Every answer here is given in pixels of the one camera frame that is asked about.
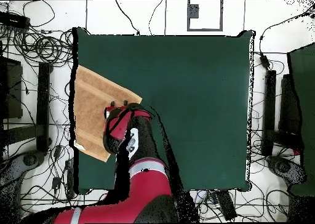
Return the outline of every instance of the cable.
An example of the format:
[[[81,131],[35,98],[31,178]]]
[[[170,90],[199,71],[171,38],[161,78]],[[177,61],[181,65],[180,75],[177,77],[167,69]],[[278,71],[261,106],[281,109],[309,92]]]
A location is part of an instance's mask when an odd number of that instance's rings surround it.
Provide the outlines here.
[[[137,35],[140,35],[140,32],[134,27],[134,24],[132,24],[132,21],[131,19],[126,15],[126,13],[121,9],[120,5],[118,4],[117,0],[116,1],[116,4],[117,6],[119,7],[119,9],[121,10],[121,12],[129,19],[130,23],[131,23],[131,26],[132,28],[137,32]]]
[[[69,94],[66,92],[66,87],[67,87],[68,85],[70,85],[70,82],[68,82],[68,83],[66,84],[66,86],[65,86],[65,94],[67,95],[67,97],[70,97]]]
[[[24,15],[24,17],[26,17],[26,16],[25,16],[25,7],[26,7],[28,4],[33,3],[33,2],[36,2],[36,1],[27,2],[27,3],[23,6],[23,15]],[[38,26],[33,26],[33,25],[32,25],[33,28],[38,28],[38,27],[40,27],[40,26],[44,26],[45,24],[48,24],[49,22],[51,22],[51,21],[55,18],[55,12],[54,12],[54,10],[52,9],[52,6],[49,5],[47,2],[45,2],[45,3],[50,7],[50,9],[52,10],[52,13],[53,13],[54,16],[53,16],[49,21],[45,22],[44,24],[41,24],[41,25],[38,25]]]
[[[284,20],[284,21],[282,21],[282,22],[280,22],[280,23],[278,23],[278,24],[274,24],[274,25],[271,25],[271,26],[267,27],[267,28],[264,30],[263,34],[260,36],[260,41],[259,41],[259,51],[260,51],[260,54],[263,55],[263,52],[261,51],[261,41],[263,40],[264,34],[265,34],[265,32],[266,32],[268,29],[270,29],[270,28],[272,28],[272,27],[274,27],[274,26],[278,26],[278,25],[280,25],[280,24],[283,24],[284,22],[287,22],[287,21],[289,21],[289,20],[291,20],[291,19],[293,19],[293,18],[299,18],[299,17],[302,17],[303,15],[307,15],[306,13],[307,13],[310,9],[312,9],[314,6],[315,6],[315,4],[313,4],[313,5],[312,5],[311,7],[309,7],[306,11],[304,11],[303,13],[301,13],[301,14],[299,14],[299,15],[296,15],[296,16],[294,16],[294,17],[290,17],[290,18],[288,18],[288,19],[286,19],[286,20]]]
[[[288,195],[285,191],[278,190],[278,189],[272,190],[272,191],[270,191],[269,193],[267,193],[267,195],[266,195],[266,207],[267,207],[267,212],[268,212],[270,218],[273,220],[273,222],[276,222],[276,220],[273,218],[273,216],[272,216],[271,213],[270,213],[270,208],[269,208],[269,204],[268,204],[268,197],[269,197],[269,195],[270,195],[271,193],[273,193],[273,192],[275,192],[275,191],[278,191],[278,192],[280,192],[280,193],[284,193],[286,196],[289,197],[289,195]]]
[[[149,25],[148,25],[148,26],[149,26],[149,31],[150,31],[151,36],[152,36],[152,32],[151,32],[151,29],[150,29],[150,23],[151,23],[151,20],[152,20],[153,15],[154,15],[154,13],[155,13],[155,10],[161,5],[162,1],[163,1],[163,0],[161,0],[160,3],[159,3],[159,4],[155,7],[155,9],[153,10],[153,13],[152,13],[151,18],[150,18],[150,21],[149,21]]]

